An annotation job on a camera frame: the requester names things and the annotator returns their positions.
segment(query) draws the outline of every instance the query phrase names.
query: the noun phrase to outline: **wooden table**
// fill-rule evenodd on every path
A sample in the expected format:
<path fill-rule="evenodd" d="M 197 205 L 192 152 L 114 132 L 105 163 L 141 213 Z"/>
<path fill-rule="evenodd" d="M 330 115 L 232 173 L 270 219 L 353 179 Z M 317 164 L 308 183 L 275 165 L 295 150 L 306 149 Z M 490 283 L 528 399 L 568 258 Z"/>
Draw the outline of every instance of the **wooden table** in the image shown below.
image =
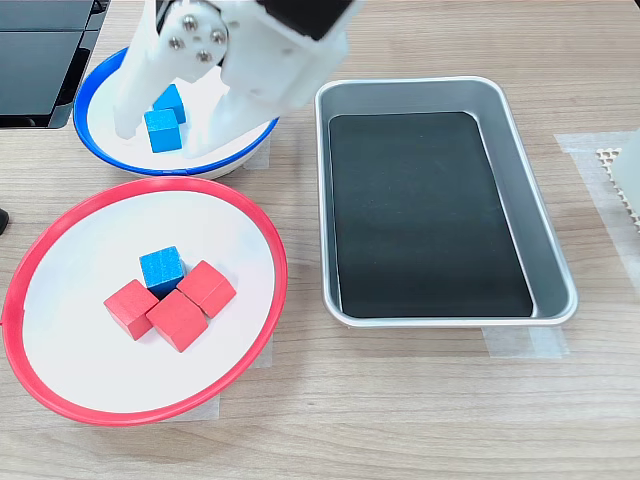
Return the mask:
<path fill-rule="evenodd" d="M 126 46 L 141 2 L 112 2 L 91 68 Z M 640 11 L 620 1 L 370 0 L 335 78 L 474 74 L 506 91 L 581 294 L 562 360 L 490 358 L 480 330 L 348 330 L 320 296 L 312 108 L 284 118 L 271 167 L 222 182 L 271 216 L 290 266 L 273 367 L 220 419 L 135 429 L 48 411 L 0 353 L 0 478 L 637 479 L 640 303 L 556 133 L 640 126 Z M 70 124 L 0 131 L 0 298 L 59 215 L 131 180 Z"/>

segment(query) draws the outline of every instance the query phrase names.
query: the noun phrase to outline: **black object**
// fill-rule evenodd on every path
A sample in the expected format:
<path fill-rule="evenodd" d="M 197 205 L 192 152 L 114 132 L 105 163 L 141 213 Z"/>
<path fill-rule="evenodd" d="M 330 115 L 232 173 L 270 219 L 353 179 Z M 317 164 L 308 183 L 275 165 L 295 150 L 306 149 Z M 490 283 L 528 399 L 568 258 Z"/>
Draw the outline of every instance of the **black object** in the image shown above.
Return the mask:
<path fill-rule="evenodd" d="M 329 135 L 345 314 L 531 316 L 529 290 L 471 116 L 338 116 Z"/>
<path fill-rule="evenodd" d="M 269 15 L 301 35 L 323 38 L 353 0 L 257 0 Z"/>
<path fill-rule="evenodd" d="M 0 128 L 60 128 L 109 0 L 0 0 Z"/>
<path fill-rule="evenodd" d="M 0 208 L 0 235 L 9 224 L 9 214 Z"/>

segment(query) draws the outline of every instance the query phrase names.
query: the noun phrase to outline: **tape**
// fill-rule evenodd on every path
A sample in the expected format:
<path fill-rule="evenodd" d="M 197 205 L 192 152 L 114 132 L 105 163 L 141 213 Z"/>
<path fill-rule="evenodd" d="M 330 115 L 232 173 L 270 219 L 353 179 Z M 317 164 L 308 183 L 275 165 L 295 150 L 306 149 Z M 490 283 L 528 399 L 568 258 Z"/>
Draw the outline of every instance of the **tape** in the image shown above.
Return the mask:
<path fill-rule="evenodd" d="M 269 154 L 271 153 L 271 137 L 267 137 L 256 149 L 249 160 L 242 165 L 246 170 L 266 170 L 269 168 Z"/>
<path fill-rule="evenodd" d="M 249 368 L 268 368 L 273 365 L 273 337 L 262 349 Z M 163 422 L 203 422 L 220 418 L 220 395 L 213 397 L 199 407 L 193 408 L 181 415 L 168 418 Z"/>
<path fill-rule="evenodd" d="M 555 137 L 562 150 L 573 158 L 627 275 L 640 293 L 640 235 L 623 199 L 618 196 L 607 170 L 602 167 L 598 158 L 598 150 L 624 150 L 634 133 L 580 133 Z"/>
<path fill-rule="evenodd" d="M 561 327 L 487 327 L 487 351 L 495 358 L 563 358 L 569 347 Z"/>

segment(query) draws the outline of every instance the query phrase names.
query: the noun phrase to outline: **cube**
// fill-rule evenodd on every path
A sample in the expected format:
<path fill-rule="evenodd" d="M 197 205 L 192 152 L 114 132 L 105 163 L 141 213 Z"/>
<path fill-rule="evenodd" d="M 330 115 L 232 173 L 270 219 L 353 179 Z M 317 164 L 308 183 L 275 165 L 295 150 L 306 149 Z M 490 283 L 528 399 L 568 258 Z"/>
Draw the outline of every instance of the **cube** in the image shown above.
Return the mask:
<path fill-rule="evenodd" d="M 229 280 L 204 260 L 178 283 L 178 290 L 210 318 L 220 313 L 236 295 Z"/>
<path fill-rule="evenodd" d="M 180 98 L 180 94 L 178 93 L 178 88 L 173 83 L 169 85 L 164 93 L 160 95 L 158 100 L 156 100 L 156 102 L 153 104 L 153 109 L 171 109 L 173 110 L 178 123 L 185 123 L 187 121 L 187 116 L 184 113 L 184 105 L 182 104 L 182 99 Z"/>
<path fill-rule="evenodd" d="M 178 290 L 172 291 L 151 309 L 147 318 L 180 353 L 207 329 L 207 320 L 202 311 Z"/>
<path fill-rule="evenodd" d="M 104 301 L 113 319 L 134 340 L 151 330 L 147 313 L 158 304 L 158 299 L 138 280 L 127 283 Z"/>
<path fill-rule="evenodd" d="M 144 121 L 149 132 L 151 150 L 154 153 L 180 150 L 180 127 L 173 110 L 153 110 L 144 114 Z"/>
<path fill-rule="evenodd" d="M 176 247 L 168 247 L 140 257 L 147 288 L 159 299 L 166 297 L 184 278 L 182 260 Z"/>

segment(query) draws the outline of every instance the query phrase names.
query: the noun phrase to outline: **screw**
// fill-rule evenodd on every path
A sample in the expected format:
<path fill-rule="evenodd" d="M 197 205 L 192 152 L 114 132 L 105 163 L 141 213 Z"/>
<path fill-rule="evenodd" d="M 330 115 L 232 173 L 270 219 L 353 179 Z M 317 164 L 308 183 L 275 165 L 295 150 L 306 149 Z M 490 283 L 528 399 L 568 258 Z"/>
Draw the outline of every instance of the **screw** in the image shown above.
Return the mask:
<path fill-rule="evenodd" d="M 224 45 L 227 41 L 227 36 L 221 30 L 214 30 L 211 32 L 211 41 L 213 43 L 217 43 L 218 45 Z"/>
<path fill-rule="evenodd" d="M 213 60 L 211 54 L 206 50 L 200 50 L 198 53 L 196 53 L 196 58 L 202 63 L 209 63 L 211 60 Z"/>
<path fill-rule="evenodd" d="M 180 50 L 181 48 L 184 48 L 184 42 L 178 37 L 171 37 L 169 39 L 169 46 L 174 50 Z"/>
<path fill-rule="evenodd" d="M 187 32 L 193 32 L 198 29 L 198 22 L 193 15 L 185 15 L 182 19 L 182 26 Z"/>

